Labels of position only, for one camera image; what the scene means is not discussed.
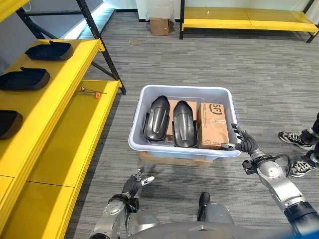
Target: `cardboard box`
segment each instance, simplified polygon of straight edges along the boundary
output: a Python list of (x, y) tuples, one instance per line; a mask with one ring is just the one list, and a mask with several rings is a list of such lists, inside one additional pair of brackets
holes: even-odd
[(220, 149), (228, 143), (228, 130), (224, 106), (214, 103), (201, 103), (198, 112), (199, 147)]
[[(168, 140), (172, 140), (173, 136), (173, 129), (172, 129), (172, 121), (174, 119), (173, 117), (173, 112), (174, 108), (177, 105), (179, 101), (176, 100), (168, 100), (169, 105), (170, 105), (170, 110), (169, 110), (169, 124), (166, 132), (166, 136), (168, 137)], [(197, 120), (197, 102), (196, 101), (186, 101), (189, 106), (191, 107), (193, 111), (193, 120)]]
[(151, 34), (156, 36), (168, 36), (169, 34), (169, 19), (150, 18)]

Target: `black metal upright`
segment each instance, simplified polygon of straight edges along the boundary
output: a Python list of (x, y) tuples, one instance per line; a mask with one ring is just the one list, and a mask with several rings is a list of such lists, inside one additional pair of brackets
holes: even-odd
[(126, 94), (126, 89), (123, 85), (123, 82), (113, 64), (113, 61), (111, 59), (111, 56), (109, 54), (109, 52), (106, 49), (106, 46), (104, 44), (104, 41), (101, 37), (101, 34), (98, 30), (98, 28), (96, 27), (96, 24), (92, 18), (91, 12), (85, 2), (85, 0), (76, 0), (80, 10), (81, 11), (37, 11), (37, 12), (25, 12), (23, 8), (19, 8), (16, 13), (18, 14), (18, 16), (22, 19), (22, 21), (24, 22), (24, 24), (30, 29), (30, 31), (33, 33), (33, 35), (35, 36), (35, 38), (37, 39), (44, 39), (45, 37), (43, 36), (46, 35), (49, 38), (53, 38), (53, 39), (57, 39), (58, 37), (54, 36), (52, 33), (48, 32), (47, 30), (43, 29), (42, 27), (40, 27), (39, 25), (35, 24), (31, 18), (29, 16), (48, 16), (48, 15), (76, 15), (76, 14), (82, 14), (94, 36), (95, 39), (99, 39), (104, 47), (104, 51), (102, 51), (103, 57), (106, 61), (106, 63), (108, 64), (111, 72), (109, 72), (108, 70), (104, 69), (102, 66), (98, 65), (95, 62), (92, 62), (91, 65), (93, 65), (94, 67), (96, 67), (97, 69), (101, 70), (102, 72), (104, 72), (105, 74), (107, 74), (108, 76), (112, 77), (114, 80), (120, 81), (122, 86), (120, 87), (121, 92), (123, 95)]
[[(311, 7), (311, 5), (314, 3), (315, 0), (309, 0), (309, 2), (307, 3), (307, 5), (305, 6), (303, 13), (306, 14), (306, 12), (309, 10), (309, 8)], [(307, 40), (306, 43), (311, 43), (313, 41), (313, 39), (318, 35), (319, 33), (317, 33), (316, 35), (312, 35), (310, 33), (310, 38)]]
[(21, 18), (21, 20), (27, 26), (27, 28), (29, 28), (29, 30), (33, 33), (35, 38), (44, 39), (45, 37), (42, 35), (42, 33), (39, 30), (33, 28), (33, 26), (32, 26), (33, 21), (31, 20), (31, 18), (28, 15), (25, 15), (24, 13), (25, 13), (25, 11), (21, 7), (16, 11), (16, 14), (18, 14), (18, 16)]
[(113, 76), (115, 77), (115, 79), (119, 80), (121, 82), (122, 87), (120, 89), (122, 91), (122, 94), (126, 95), (126, 89), (125, 89), (125, 87), (123, 85), (123, 82), (120, 79), (120, 76), (119, 76), (119, 74), (118, 74), (118, 72), (117, 72), (117, 70), (116, 70), (116, 68), (115, 68), (115, 66), (113, 64), (113, 61), (111, 59), (111, 56), (110, 56), (108, 50), (106, 49), (104, 41), (103, 41), (103, 39), (101, 37), (101, 34), (100, 34), (98, 28), (95, 25), (95, 22), (93, 20), (93, 17), (92, 17), (92, 15), (90, 13), (90, 10), (89, 10), (85, 0), (76, 0), (76, 1), (77, 1), (78, 5), (79, 5), (83, 15), (84, 15), (84, 18), (85, 18), (86, 22), (88, 23), (88, 26), (89, 26), (94, 38), (95, 39), (100, 39), (100, 41), (102, 42), (102, 45), (104, 46), (104, 49), (105, 49), (105, 51), (102, 51), (102, 54), (103, 54), (103, 56), (104, 56), (104, 58), (106, 60), (106, 63), (108, 63), (108, 66), (110, 67), (110, 70), (111, 70)]
[(179, 22), (179, 39), (183, 40), (182, 25), (184, 23), (185, 0), (180, 0), (180, 22)]

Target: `black cable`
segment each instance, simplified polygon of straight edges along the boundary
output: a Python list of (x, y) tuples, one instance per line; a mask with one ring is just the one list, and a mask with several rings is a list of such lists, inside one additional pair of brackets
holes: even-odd
[(287, 157), (286, 178), (289, 178), (290, 173), (291, 173), (292, 160), (291, 160), (290, 156), (288, 156), (286, 154), (279, 154), (276, 157), (266, 158), (264, 160), (261, 159), (260, 162), (259, 162), (259, 160), (256, 160), (255, 163), (256, 163), (257, 167), (259, 167), (263, 163), (266, 163), (269, 161), (275, 162), (277, 159), (282, 158), (282, 157)]

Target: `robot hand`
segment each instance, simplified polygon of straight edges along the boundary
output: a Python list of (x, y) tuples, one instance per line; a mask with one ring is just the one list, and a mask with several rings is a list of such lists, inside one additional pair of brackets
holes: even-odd
[(232, 128), (234, 132), (239, 134), (237, 138), (242, 140), (241, 143), (222, 143), (221, 146), (223, 148), (231, 149), (231, 150), (239, 150), (242, 152), (248, 153), (252, 159), (265, 155), (263, 151), (260, 149), (257, 141), (251, 136), (246, 130), (243, 130), (239, 125), (232, 123)]
[(128, 197), (134, 197), (140, 188), (151, 183), (155, 178), (153, 176), (147, 177), (144, 175), (144, 167), (138, 168), (124, 184), (122, 194)]

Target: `yellow metal shelving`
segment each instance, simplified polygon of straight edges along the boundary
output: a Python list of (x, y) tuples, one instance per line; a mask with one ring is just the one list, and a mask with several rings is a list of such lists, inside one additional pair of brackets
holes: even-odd
[(120, 81), (85, 80), (100, 99), (75, 95), (47, 141), (1, 239), (63, 238)]
[[(74, 54), (66, 61), (37, 61), (23, 54), (8, 71), (21, 66), (44, 68), (50, 74), (49, 83), (38, 91), (0, 91), (2, 110), (16, 110), (23, 115), (23, 125), (12, 138), (0, 141), (0, 176), (11, 182), (0, 193), (0, 232), (51, 132), (82, 80), (98, 51), (104, 48), (100, 40), (68, 40)], [(34, 45), (48, 43), (36, 40)]]
[(319, 31), (302, 11), (227, 7), (185, 7), (181, 31), (188, 27)]
[(18, 8), (25, 5), (30, 0), (1, 0), (0, 22), (14, 13)]

